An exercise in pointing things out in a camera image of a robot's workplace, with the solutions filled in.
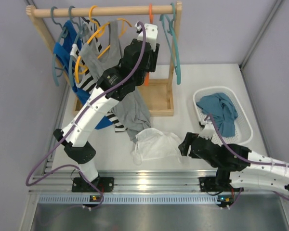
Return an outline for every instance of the blue cloth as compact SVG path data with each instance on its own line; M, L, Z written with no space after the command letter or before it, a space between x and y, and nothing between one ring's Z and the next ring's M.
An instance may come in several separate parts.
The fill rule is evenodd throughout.
M235 135L235 119L237 111L232 101L225 93L215 93L204 96L196 103L202 109L202 113L208 115L211 113L223 137L232 137Z
M58 60L60 61L62 66L65 67L65 71L68 73L70 52L72 50L72 45L75 41L77 33L71 21L67 21L64 24L64 26L67 28L68 34L66 38L64 38L62 45L58 42L55 43L54 48L53 48L53 53L56 54ZM77 46L79 49L81 49L80 39L78 39L77 41ZM77 88L75 83L74 83L74 86L72 87L72 90L76 93L82 105L84 105L90 97L90 94L88 92L84 91L83 89ZM95 127L95 129L99 130L102 128L106 128L110 125L112 125L112 122L110 122L110 120L106 116L104 116L103 119Z

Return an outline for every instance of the gray t-shirt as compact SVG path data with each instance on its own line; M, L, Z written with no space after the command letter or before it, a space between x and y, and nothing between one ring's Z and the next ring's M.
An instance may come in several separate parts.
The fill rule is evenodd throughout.
M118 65L122 57L117 20L110 22L109 34L110 48L100 59L97 58L99 52L93 43L84 44L79 52L95 81L102 76L105 70ZM112 109L112 112L127 127L130 140L134 143L136 143L135 136L140 131L151 127L149 109L138 89L128 94Z

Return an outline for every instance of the wooden clothing rack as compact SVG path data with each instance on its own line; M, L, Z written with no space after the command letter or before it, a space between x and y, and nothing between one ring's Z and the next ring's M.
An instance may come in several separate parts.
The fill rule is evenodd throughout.
M174 31L176 38L179 38L182 2L178 1L175 5L176 19L174 21ZM71 15L74 17L86 17L90 8L73 8ZM51 9L36 9L35 6L27 6L26 13L32 24L42 37L44 43L50 52L53 52L55 41L46 27L43 18L51 17ZM171 5L162 5L152 7L152 14L173 14ZM96 7L92 16L114 16L114 15L149 15L149 6L118 6L118 7ZM54 9L54 17L69 17L68 8ZM175 46L172 42L172 53L175 55ZM151 116L173 116L173 96L172 96L172 79L174 73L174 64L170 58L168 78L150 79L148 86L139 86L138 89L146 102ZM64 77L69 83L68 75L64 72Z

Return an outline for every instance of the gray wall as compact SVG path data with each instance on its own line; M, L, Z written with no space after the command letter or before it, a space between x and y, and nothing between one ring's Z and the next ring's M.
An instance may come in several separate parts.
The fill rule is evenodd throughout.
M289 0L244 73L270 155L289 162Z
M155 5L170 4L175 0L156 0ZM68 8L98 6L149 5L152 0L35 0L39 8L52 6ZM242 62L263 21L267 17L275 0L182 0L183 15L179 40L180 58L183 64L216 64ZM137 20L149 22L149 16L126 17L134 25ZM102 24L110 17L99 17ZM160 48L158 62L168 64L170 61L166 39L159 22L159 15L154 23L159 26ZM60 31L51 19L46 23L55 38ZM122 47L135 37L135 30L129 29L121 39Z
M0 1L0 231L18 229L26 176L52 132L63 87L54 85L50 62L24 1Z

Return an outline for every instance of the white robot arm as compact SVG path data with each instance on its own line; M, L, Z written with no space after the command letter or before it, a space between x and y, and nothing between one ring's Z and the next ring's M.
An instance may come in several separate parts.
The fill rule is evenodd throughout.
M146 73L156 69L159 50L159 44L156 43L157 26L145 24L144 28L145 33L139 31L138 39L133 39L124 49L124 56L119 64L104 71L90 98L71 123L53 133L58 141L66 137L62 142L64 151L78 163L85 178L95 185L98 183L99 174L94 164L96 151L87 141L89 135L114 106L133 92L136 86L143 84Z
M202 178L202 189L207 192L230 191L249 188L271 190L289 195L289 163L256 153L237 144L219 146L210 140L216 126L210 120L201 121L205 125L199 134L188 132L179 149L183 156L201 158L217 168L216 177Z

